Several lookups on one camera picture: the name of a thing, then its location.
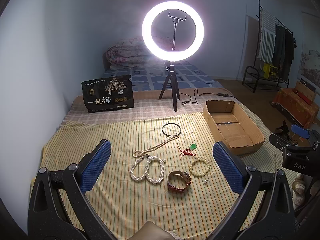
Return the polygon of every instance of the screw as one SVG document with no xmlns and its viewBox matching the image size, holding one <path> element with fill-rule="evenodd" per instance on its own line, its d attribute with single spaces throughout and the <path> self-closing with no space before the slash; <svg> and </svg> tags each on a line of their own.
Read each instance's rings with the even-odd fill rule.
<svg viewBox="0 0 320 240">
<path fill-rule="evenodd" d="M 257 168 L 255 166 L 249 165 L 247 166 L 247 169 L 251 172 L 255 172 L 257 170 Z"/>
<path fill-rule="evenodd" d="M 277 170 L 277 172 L 278 172 L 278 174 L 280 174 L 280 175 L 284 175 L 284 171 L 281 170 L 281 169 Z"/>
<path fill-rule="evenodd" d="M 76 168 L 77 168 L 77 164 L 74 164 L 74 163 L 70 164 L 68 167 L 68 169 L 71 171 L 74 171 Z"/>
<path fill-rule="evenodd" d="M 39 169 L 39 173 L 41 173 L 41 174 L 42 174 L 42 173 L 45 173 L 46 170 L 47 170 L 47 169 L 46 169 L 45 167 L 42 167 L 42 168 Z"/>
</svg>

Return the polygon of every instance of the brown leather watch strap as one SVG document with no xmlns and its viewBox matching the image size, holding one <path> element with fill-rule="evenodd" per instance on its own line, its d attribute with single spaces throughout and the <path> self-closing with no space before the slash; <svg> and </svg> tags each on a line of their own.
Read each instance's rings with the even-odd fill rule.
<svg viewBox="0 0 320 240">
<path fill-rule="evenodd" d="M 173 175 L 180 175 L 185 180 L 186 186 L 184 188 L 177 188 L 177 187 L 171 185 L 169 182 L 169 178 Z M 168 175 L 168 188 L 172 191 L 175 191 L 178 193 L 183 193 L 186 190 L 186 188 L 189 187 L 190 184 L 191 184 L 191 177 L 185 171 L 172 171 Z"/>
</svg>

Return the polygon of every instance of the hanging clothes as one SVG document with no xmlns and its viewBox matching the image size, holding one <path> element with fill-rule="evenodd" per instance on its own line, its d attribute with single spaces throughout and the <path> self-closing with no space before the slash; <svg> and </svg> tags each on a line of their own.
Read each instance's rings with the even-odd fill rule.
<svg viewBox="0 0 320 240">
<path fill-rule="evenodd" d="M 282 71 L 280 73 L 280 77 L 284 80 L 288 80 L 290 68 L 292 61 L 294 59 L 294 38 L 292 33 L 288 30 L 285 30 L 285 53 L 284 53 L 284 63 L 282 66 Z"/>
<path fill-rule="evenodd" d="M 279 68 L 281 73 L 282 65 L 285 55 L 285 28 L 282 26 L 276 26 L 276 42 L 275 50 L 273 52 L 272 63 L 275 67 Z"/>
<path fill-rule="evenodd" d="M 260 45 L 258 58 L 272 63 L 276 40 L 276 18 L 264 8 L 260 10 Z"/>
</svg>

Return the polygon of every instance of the orange tablecloth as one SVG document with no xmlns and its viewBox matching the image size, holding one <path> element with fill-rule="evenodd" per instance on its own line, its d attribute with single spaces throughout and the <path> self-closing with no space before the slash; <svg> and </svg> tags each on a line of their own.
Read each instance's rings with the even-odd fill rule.
<svg viewBox="0 0 320 240">
<path fill-rule="evenodd" d="M 280 104 L 305 129 L 310 128 L 313 119 L 319 111 L 319 106 L 314 102 L 309 106 L 301 97 L 292 91 L 292 88 L 280 89 L 271 104 Z"/>
</svg>

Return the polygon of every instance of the black bangle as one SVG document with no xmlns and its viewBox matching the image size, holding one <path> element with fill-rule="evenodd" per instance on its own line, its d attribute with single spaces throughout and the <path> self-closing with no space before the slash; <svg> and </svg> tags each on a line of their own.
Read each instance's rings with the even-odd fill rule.
<svg viewBox="0 0 320 240">
<path fill-rule="evenodd" d="M 180 132 L 178 133 L 178 134 L 175 134 L 175 135 L 169 135 L 169 134 L 166 134 L 164 131 L 163 131 L 163 128 L 166 126 L 166 125 L 169 125 L 169 124 L 173 124 L 173 125 L 176 125 L 176 126 L 178 126 L 179 128 L 180 128 Z M 181 126 L 180 125 L 178 125 L 178 124 L 176 124 L 176 123 L 174 123 L 174 122 L 169 122 L 169 123 L 166 123 L 164 126 L 162 126 L 162 133 L 164 134 L 164 135 L 166 135 L 166 136 L 168 136 L 168 137 L 174 137 L 174 136 L 178 136 L 178 135 L 180 135 L 181 134 Z"/>
</svg>

